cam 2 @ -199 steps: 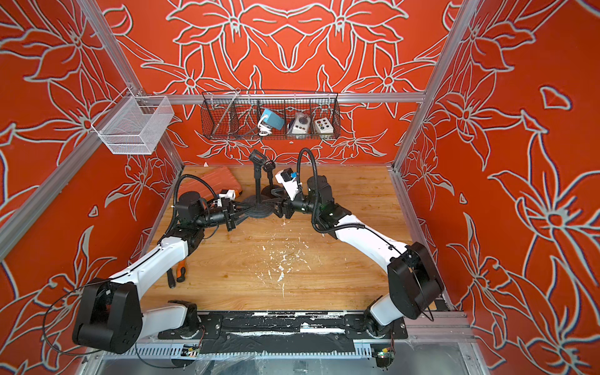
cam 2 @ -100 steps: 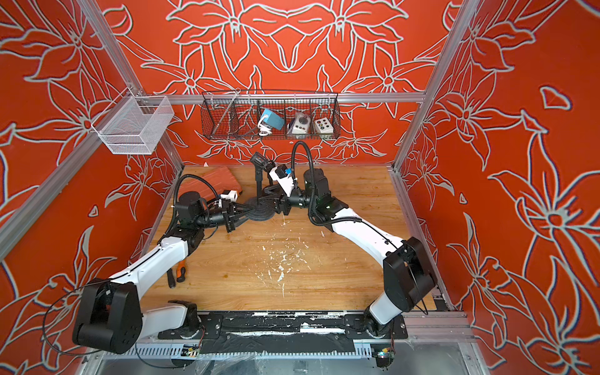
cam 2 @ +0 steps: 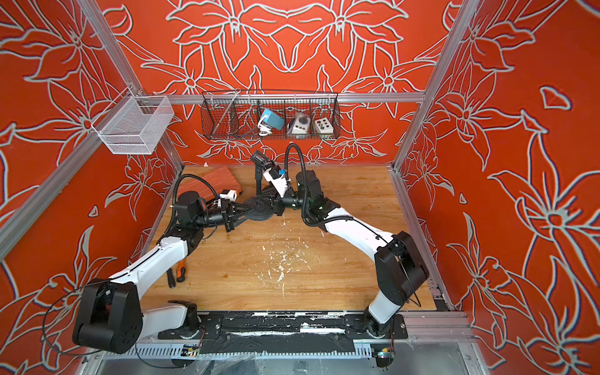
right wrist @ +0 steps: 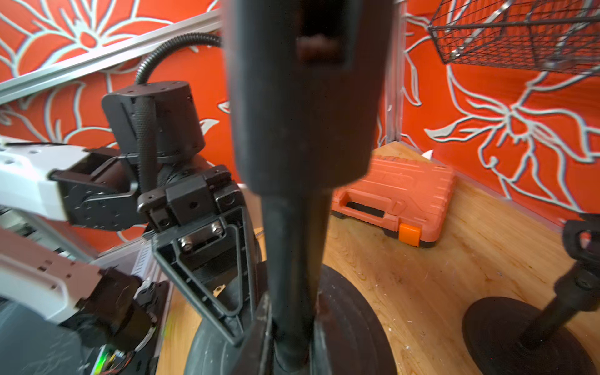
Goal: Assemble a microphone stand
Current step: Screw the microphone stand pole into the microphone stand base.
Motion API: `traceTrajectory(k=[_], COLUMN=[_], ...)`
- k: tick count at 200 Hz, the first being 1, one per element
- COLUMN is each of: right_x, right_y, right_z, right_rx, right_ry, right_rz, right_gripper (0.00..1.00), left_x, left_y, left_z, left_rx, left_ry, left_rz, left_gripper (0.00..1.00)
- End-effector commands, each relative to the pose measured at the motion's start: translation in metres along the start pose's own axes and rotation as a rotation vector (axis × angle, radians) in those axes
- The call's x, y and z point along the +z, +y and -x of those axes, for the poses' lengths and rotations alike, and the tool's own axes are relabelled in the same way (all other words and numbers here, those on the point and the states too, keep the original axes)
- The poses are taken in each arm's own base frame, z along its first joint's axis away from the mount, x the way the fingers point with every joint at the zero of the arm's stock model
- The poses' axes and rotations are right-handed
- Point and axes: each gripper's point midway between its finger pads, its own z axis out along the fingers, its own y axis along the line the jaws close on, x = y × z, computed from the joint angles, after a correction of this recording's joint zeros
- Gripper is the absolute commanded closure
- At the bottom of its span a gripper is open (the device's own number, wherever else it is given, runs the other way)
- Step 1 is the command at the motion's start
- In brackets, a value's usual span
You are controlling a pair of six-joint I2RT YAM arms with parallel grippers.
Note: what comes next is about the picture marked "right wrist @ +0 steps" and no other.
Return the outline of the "black mic clip pole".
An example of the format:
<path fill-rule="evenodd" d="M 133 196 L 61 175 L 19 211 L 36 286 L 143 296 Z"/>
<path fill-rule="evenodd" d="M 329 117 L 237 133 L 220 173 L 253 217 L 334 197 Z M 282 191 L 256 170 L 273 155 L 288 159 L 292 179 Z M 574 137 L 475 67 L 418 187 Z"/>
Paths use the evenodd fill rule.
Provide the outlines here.
<path fill-rule="evenodd" d="M 556 281 L 556 297 L 521 335 L 525 348 L 539 348 L 578 313 L 599 309 L 599 215 L 587 213 L 568 220 L 562 245 L 575 264 Z"/>
<path fill-rule="evenodd" d="M 332 195 L 368 169 L 391 1 L 228 1 L 223 36 L 237 171 L 259 195 L 269 291 L 306 307 Z"/>

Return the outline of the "black round stand base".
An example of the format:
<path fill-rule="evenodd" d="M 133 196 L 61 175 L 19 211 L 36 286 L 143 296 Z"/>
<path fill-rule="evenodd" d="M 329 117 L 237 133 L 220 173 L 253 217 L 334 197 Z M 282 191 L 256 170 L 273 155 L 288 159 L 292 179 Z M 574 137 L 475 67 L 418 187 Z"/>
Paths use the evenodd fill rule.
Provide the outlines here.
<path fill-rule="evenodd" d="M 467 309 L 462 336 L 482 374 L 597 374 L 565 328 L 577 313 L 557 299 L 540 310 L 512 298 L 483 298 Z"/>

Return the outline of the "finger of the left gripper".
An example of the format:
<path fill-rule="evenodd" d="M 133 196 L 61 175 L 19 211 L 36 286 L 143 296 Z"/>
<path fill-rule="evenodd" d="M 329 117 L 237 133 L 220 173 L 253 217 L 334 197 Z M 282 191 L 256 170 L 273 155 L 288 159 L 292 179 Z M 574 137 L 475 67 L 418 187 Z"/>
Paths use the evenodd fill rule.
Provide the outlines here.
<path fill-rule="evenodd" d="M 248 209 L 239 206 L 155 234 L 152 252 L 203 320 L 239 346 L 261 296 L 260 250 Z"/>

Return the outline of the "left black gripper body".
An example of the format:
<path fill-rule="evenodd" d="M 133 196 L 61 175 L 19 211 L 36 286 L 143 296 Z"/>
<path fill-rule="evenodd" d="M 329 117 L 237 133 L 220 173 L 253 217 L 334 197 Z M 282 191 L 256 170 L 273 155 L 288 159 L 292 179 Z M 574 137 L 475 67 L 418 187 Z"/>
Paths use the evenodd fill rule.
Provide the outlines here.
<path fill-rule="evenodd" d="M 245 197 L 224 165 L 195 172 L 137 199 L 138 213 L 157 232 L 225 214 L 244 205 Z"/>

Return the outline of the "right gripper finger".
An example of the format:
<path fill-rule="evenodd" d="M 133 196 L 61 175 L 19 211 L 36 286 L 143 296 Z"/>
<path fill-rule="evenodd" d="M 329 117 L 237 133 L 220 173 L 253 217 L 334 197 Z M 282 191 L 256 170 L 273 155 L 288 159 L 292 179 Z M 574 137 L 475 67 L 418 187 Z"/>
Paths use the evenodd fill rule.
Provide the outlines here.
<path fill-rule="evenodd" d="M 265 292 L 256 310 L 231 375 L 266 375 L 273 371 L 273 318 L 271 298 Z"/>

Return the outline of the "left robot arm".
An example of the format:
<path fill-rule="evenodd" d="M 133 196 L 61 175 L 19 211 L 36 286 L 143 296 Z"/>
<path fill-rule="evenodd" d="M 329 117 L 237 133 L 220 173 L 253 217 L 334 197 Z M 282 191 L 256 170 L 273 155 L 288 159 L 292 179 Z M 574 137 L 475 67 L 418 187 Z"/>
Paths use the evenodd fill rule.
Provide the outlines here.
<path fill-rule="evenodd" d="M 1 151 L 1 204 L 76 227 L 146 227 L 162 271 L 238 347 L 253 320 L 260 251 L 245 196 L 225 166 L 201 157 L 205 141 L 190 85 L 151 82 L 168 56 L 220 47 L 216 34 L 162 43 L 134 84 L 102 99 L 116 148 L 10 141 Z M 76 333 L 83 345 L 133 354 L 153 340 L 157 312 L 139 299 L 142 279 L 69 260 L 8 234 L 1 241 L 1 295 Z"/>

